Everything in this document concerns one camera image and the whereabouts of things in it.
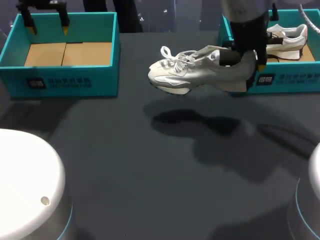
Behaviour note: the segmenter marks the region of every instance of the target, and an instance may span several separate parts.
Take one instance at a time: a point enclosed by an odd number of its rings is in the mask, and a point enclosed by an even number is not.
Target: pair of sneakers
[[[300,59],[308,36],[305,24],[296,28],[283,28],[276,24],[267,31],[276,38],[283,38],[282,44],[267,46],[268,55]],[[221,57],[222,53],[228,55],[233,51],[219,46],[208,45],[199,51],[184,51],[176,56],[172,56],[170,49],[163,46],[160,52],[163,59],[149,67],[148,78],[156,88],[171,94],[185,95],[204,84],[226,92],[244,93],[256,72],[254,51],[246,52],[231,65],[221,64]]]

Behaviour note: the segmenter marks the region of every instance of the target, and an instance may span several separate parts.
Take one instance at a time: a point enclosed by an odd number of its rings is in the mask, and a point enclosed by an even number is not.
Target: teal container
[[[306,9],[305,13],[320,28],[320,11]],[[271,21],[269,27],[279,24],[284,28],[295,28],[305,24],[298,10],[278,10],[278,14],[279,21]],[[224,40],[232,39],[230,23],[222,16],[218,45],[221,46]],[[247,91],[247,94],[320,92],[320,35],[310,27],[308,28],[307,45],[315,61],[268,62],[262,72],[257,72],[253,86]]]
[[[0,55],[0,79],[11,97],[115,97],[118,92],[120,39],[114,12],[68,13],[64,36],[58,13],[32,14],[37,35],[17,15]],[[31,44],[112,42],[110,65],[24,66]]]

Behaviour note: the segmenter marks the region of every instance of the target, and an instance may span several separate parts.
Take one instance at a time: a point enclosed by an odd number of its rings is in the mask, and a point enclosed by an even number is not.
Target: printed logo
[[[275,74],[260,74],[258,81],[256,82],[257,86],[265,86],[265,85],[271,85],[275,79]]]
[[[44,80],[41,77],[27,77],[26,82],[31,89],[46,89]]]

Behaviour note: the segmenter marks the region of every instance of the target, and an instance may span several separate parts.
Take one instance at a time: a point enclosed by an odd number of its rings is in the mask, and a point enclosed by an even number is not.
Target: small screw
[[[46,196],[43,196],[43,197],[41,198],[41,203],[42,203],[43,205],[48,206],[48,205],[50,204],[50,200],[49,200],[49,198],[47,198]]]

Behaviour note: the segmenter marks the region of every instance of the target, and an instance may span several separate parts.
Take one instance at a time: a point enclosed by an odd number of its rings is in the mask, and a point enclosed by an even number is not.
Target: open box
[[[320,27],[320,11],[306,9],[306,15]],[[305,24],[304,19],[296,9],[278,10],[279,21],[269,22],[269,27],[279,24],[284,28],[296,28]],[[222,16],[218,45],[222,46],[224,40],[232,40],[229,21]],[[262,72],[257,72],[253,86],[248,94],[264,93],[307,93],[320,92],[320,35],[308,28],[307,45],[303,48],[303,56],[299,61],[281,60],[271,58]]]
[[[32,14],[37,35],[17,15],[0,55],[0,79],[11,97],[116,96],[120,40],[115,12]]]

